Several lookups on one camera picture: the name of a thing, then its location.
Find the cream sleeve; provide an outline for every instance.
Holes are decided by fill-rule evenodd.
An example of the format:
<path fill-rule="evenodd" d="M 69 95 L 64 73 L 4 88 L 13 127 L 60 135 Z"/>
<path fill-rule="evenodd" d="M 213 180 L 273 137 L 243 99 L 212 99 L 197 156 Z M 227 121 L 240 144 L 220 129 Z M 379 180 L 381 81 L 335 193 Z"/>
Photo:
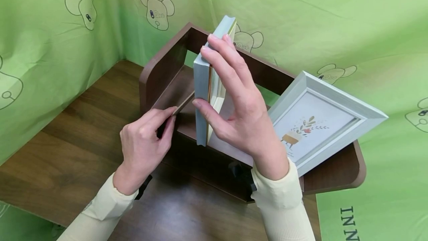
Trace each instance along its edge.
<path fill-rule="evenodd" d="M 269 241 L 315 241 L 296 165 L 288 162 L 288 174 L 278 181 L 263 177 L 254 167 L 251 174 L 257 191 L 251 197 L 260 208 Z"/>
<path fill-rule="evenodd" d="M 107 241 L 138 194 L 138 191 L 130 196 L 119 193 L 113 186 L 113 174 L 57 241 Z"/>

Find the wooden shelf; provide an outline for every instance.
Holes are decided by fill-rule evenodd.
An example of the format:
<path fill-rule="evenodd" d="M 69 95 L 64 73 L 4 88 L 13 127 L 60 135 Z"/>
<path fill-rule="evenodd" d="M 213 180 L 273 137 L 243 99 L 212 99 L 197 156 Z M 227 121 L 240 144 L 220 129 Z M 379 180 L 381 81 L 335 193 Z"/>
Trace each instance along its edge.
<path fill-rule="evenodd" d="M 144 67 L 140 76 L 140 109 L 165 109 L 178 106 L 194 90 L 193 71 L 185 66 L 188 50 L 199 53 L 208 33 L 188 23 Z M 263 61 L 243 50 L 238 50 L 250 69 L 254 82 L 278 95 L 292 83 L 294 76 L 275 65 Z M 229 117 L 233 103 L 226 94 L 220 115 Z M 195 107 L 192 103 L 177 116 L 176 131 L 171 151 L 164 162 L 198 178 L 220 190 L 250 201 L 251 191 L 234 179 L 228 165 L 239 161 L 249 170 L 253 165 L 250 156 L 218 139 L 215 134 L 207 147 L 195 143 Z M 305 194 L 354 188 L 366 176 L 366 165 L 360 146 L 355 141 L 318 167 L 301 177 Z"/>

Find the framed artwork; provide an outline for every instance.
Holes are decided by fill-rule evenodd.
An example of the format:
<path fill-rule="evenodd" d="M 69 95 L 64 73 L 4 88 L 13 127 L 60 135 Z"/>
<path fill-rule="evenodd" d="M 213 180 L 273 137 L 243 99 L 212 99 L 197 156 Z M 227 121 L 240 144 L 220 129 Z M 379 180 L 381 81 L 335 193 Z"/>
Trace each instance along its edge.
<path fill-rule="evenodd" d="M 226 33 L 233 41 L 235 35 L 236 18 L 224 16 L 220 24 L 214 30 L 213 35 L 222 38 Z M 202 58 L 201 53 L 196 57 L 193 64 L 195 98 L 201 98 L 208 101 L 211 106 L 220 112 L 226 95 L 226 89 L 221 83 L 219 75 L 211 64 Z M 196 143 L 206 146 L 211 134 L 212 127 L 208 124 L 202 114 L 196 109 Z"/>
<path fill-rule="evenodd" d="M 307 72 L 298 75 L 268 113 L 299 177 L 388 118 Z"/>

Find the fingernail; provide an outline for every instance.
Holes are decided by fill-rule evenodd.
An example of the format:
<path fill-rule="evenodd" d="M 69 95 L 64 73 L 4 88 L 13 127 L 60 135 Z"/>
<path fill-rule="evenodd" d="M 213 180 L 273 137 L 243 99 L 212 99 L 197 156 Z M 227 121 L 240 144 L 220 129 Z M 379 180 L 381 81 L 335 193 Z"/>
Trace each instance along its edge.
<path fill-rule="evenodd" d="M 208 35 L 208 39 L 218 39 L 218 37 L 217 37 L 217 36 L 215 36 L 215 35 L 213 35 L 212 33 L 210 33 L 210 34 Z"/>
<path fill-rule="evenodd" d="M 209 48 L 209 47 L 207 47 L 207 46 L 202 46 L 201 51 L 203 51 L 203 52 L 211 52 L 211 51 L 212 51 L 212 49 L 210 49 L 210 48 Z"/>
<path fill-rule="evenodd" d="M 196 108 L 200 108 L 200 107 L 201 107 L 201 104 L 200 104 L 197 100 L 193 100 L 193 101 L 192 101 L 192 103 L 193 103 L 193 105 L 194 105 Z"/>

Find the wood grain surface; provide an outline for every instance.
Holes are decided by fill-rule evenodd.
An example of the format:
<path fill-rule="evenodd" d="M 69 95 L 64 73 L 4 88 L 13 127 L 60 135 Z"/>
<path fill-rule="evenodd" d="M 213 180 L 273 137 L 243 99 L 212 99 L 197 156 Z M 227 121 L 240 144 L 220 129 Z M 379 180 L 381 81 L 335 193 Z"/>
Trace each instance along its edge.
<path fill-rule="evenodd" d="M 140 114 L 142 67 L 122 61 L 0 166 L 0 200 L 67 226 L 122 161 L 119 131 Z M 109 240 L 267 240 L 245 204 L 161 163 Z M 320 239 L 315 196 L 304 197 Z"/>

